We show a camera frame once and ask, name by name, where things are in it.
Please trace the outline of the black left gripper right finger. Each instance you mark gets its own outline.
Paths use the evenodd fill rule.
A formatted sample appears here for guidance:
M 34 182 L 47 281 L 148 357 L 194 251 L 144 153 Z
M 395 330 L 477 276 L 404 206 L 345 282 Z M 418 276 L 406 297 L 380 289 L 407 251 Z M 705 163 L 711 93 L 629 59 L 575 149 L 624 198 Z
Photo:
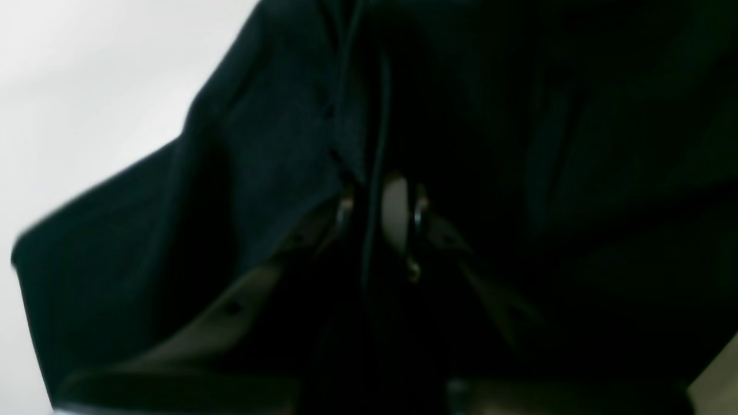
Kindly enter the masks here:
M 382 239 L 445 339 L 446 414 L 691 414 L 686 392 L 659 380 L 543 375 L 522 354 L 540 317 L 483 266 L 458 229 L 433 212 L 427 191 L 401 173 L 381 182 Z

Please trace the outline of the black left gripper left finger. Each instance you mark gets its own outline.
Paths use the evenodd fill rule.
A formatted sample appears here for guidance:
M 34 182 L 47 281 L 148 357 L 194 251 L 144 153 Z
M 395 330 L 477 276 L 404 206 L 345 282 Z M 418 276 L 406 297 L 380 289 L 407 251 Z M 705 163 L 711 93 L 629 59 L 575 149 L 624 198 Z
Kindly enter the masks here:
M 153 349 L 72 375 L 57 414 L 295 414 L 300 383 L 283 376 L 223 375 L 216 363 L 250 336 L 285 280 L 302 276 L 350 234 L 354 191 L 307 214 L 261 265 Z

